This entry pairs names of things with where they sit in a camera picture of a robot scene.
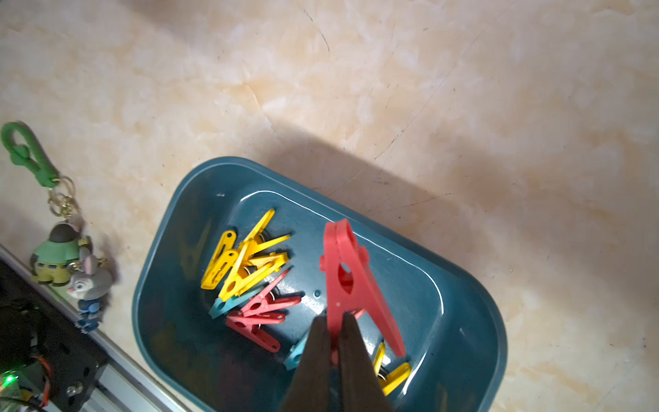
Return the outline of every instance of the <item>gray bunny keychain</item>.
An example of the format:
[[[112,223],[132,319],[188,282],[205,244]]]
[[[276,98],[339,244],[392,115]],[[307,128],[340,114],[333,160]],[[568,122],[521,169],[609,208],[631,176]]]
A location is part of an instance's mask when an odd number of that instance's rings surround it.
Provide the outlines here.
[[[87,334],[98,328],[103,312],[101,298],[110,290],[113,278],[108,269],[100,267],[98,258],[86,247],[80,248],[80,264],[74,265],[74,269],[67,292],[78,299],[81,319],[76,326]]]

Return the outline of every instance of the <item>teal plastic basin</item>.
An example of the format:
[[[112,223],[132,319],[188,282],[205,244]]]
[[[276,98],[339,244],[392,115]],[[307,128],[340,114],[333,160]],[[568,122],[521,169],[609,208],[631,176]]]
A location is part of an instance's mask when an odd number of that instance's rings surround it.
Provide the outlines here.
[[[291,257],[279,295],[303,292],[270,353],[212,320],[216,291],[200,289],[206,265],[232,228],[242,238],[270,208],[268,237],[292,236],[276,250]],[[134,296],[135,337],[155,373],[206,411],[277,411],[295,370],[282,362],[326,307],[318,267],[328,221],[348,218],[401,330],[407,356],[387,348],[384,371],[408,361],[412,375],[389,395],[397,411],[485,411],[503,378],[506,338],[491,296],[470,274],[326,197],[242,158],[218,158],[181,182],[156,233]],[[359,320],[368,352],[382,336]]]

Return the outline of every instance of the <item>keychain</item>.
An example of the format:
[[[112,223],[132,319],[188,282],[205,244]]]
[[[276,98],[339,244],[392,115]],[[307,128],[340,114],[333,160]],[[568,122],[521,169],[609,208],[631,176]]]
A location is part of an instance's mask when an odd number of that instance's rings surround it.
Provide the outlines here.
[[[27,146],[14,142],[14,132],[25,139]],[[67,291],[79,299],[78,310],[82,319],[77,326],[84,333],[91,332],[98,327],[99,298],[109,291],[112,276],[107,269],[100,268],[107,259],[96,258],[92,254],[91,240],[82,236],[82,218],[75,200],[74,183],[58,174],[34,133],[24,123],[6,123],[0,134],[12,163],[26,167],[41,186],[48,188],[50,212],[64,219],[55,224],[48,240],[40,244],[30,258],[34,280],[42,285],[59,287],[68,285],[74,274]]]

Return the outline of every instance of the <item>red clothespin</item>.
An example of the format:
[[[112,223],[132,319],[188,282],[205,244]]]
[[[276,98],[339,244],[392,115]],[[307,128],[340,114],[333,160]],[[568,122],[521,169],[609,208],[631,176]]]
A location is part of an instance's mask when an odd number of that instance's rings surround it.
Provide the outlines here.
[[[396,356],[405,356],[405,344],[382,292],[368,267],[368,252],[360,247],[347,219],[325,226],[325,255],[320,269],[326,274],[328,330],[336,346],[347,310],[364,309]]]
[[[256,316],[241,316],[234,310],[227,315],[227,326],[250,339],[254,343],[272,353],[279,352],[279,341],[268,335],[259,325],[280,324],[286,319],[281,313],[264,313]]]
[[[288,274],[289,270],[277,276],[277,279],[273,280],[257,296],[254,296],[241,310],[243,316],[254,316],[260,313],[272,312],[273,310],[289,308],[302,302],[302,298],[299,296],[274,299],[270,295],[270,291]]]

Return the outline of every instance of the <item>beige tile floor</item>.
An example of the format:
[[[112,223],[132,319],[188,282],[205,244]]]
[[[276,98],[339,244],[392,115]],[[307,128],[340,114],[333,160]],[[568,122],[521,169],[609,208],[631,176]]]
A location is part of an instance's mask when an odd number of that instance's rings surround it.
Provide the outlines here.
[[[494,411],[659,403],[659,3],[2,0],[0,120],[78,186],[132,294],[183,176],[260,162],[474,274],[505,319]],[[0,243],[56,222],[0,156]]]

